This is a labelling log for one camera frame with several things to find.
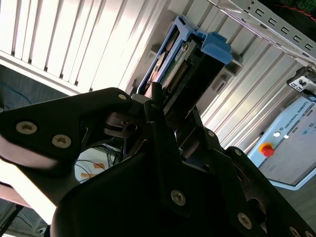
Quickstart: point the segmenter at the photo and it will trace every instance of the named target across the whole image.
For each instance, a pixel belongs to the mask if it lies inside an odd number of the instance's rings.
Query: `bolt head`
[[[173,202],[179,206],[184,206],[186,204],[186,198],[184,194],[179,190],[171,191],[171,199]]]
[[[38,127],[29,121],[23,121],[19,122],[16,126],[15,129],[22,134],[30,135],[33,134],[37,131]]]
[[[251,220],[249,219],[249,217],[248,217],[246,214],[240,212],[240,213],[238,213],[237,217],[238,217],[238,219],[239,219],[239,222],[240,222],[246,229],[251,230],[251,228],[252,228],[252,223],[251,223]]]
[[[293,236],[300,237],[300,234],[297,232],[297,230],[293,226],[290,226],[289,228],[290,228]]]
[[[122,100],[126,100],[126,99],[127,99],[127,97],[126,97],[125,95],[123,95],[123,94],[119,94],[118,96],[119,96],[119,98],[121,98]]]
[[[208,135],[210,135],[211,137],[215,137],[214,132],[212,132],[212,131],[208,131],[207,133],[208,133]]]
[[[159,109],[159,107],[157,105],[155,105],[155,104],[152,104],[152,107],[155,108],[156,110]]]
[[[242,155],[242,154],[241,154],[241,151],[240,151],[240,150],[237,150],[237,149],[235,149],[235,153],[236,153],[237,155],[239,155],[239,156]]]
[[[63,134],[58,134],[53,137],[52,144],[58,148],[68,148],[71,145],[71,139]]]
[[[311,234],[311,232],[309,232],[309,231],[305,231],[305,235],[306,235],[306,237],[314,237],[314,236]]]

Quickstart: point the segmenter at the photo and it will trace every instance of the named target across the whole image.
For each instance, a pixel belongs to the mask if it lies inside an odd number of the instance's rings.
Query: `red emergency stop button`
[[[260,148],[259,148],[259,151],[265,157],[270,157],[270,156],[272,156],[275,153],[271,143],[264,143],[264,144],[262,144],[260,146]]]

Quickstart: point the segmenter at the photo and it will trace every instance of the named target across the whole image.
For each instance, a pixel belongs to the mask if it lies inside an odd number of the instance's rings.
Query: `floor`
[[[4,110],[40,103],[66,95],[0,65],[0,106]],[[298,191],[278,189],[303,219],[316,231],[316,177]]]

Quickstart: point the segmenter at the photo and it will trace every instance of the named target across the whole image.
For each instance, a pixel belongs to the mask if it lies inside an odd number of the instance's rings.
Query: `blue drive bracket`
[[[168,56],[166,57],[163,65],[161,66],[158,72],[158,75],[156,77],[157,82],[161,82],[165,72],[167,71],[173,58],[178,53],[182,43],[187,41],[191,35],[194,35],[202,40],[203,43],[201,46],[201,52],[215,58],[216,60],[224,63],[225,65],[233,60],[233,56],[231,54],[232,48],[229,44],[226,43],[226,38],[224,38],[216,32],[203,32],[200,30],[199,27],[192,25],[185,16],[177,16],[166,38],[164,39],[153,63],[151,64],[145,77],[141,81],[137,89],[137,94],[145,94],[145,87],[147,81],[150,79],[151,72],[153,71],[159,57],[164,52],[164,49],[166,48],[169,42],[169,39],[172,37],[172,33],[174,32],[175,27],[177,27],[179,31],[179,36],[173,44],[173,47],[171,48],[170,52],[168,53]]]

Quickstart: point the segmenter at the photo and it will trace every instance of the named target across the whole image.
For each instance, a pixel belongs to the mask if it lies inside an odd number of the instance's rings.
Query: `white ribbed panel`
[[[0,4],[0,62],[73,94],[74,88],[75,93],[109,86],[126,90],[170,0],[1,0]]]

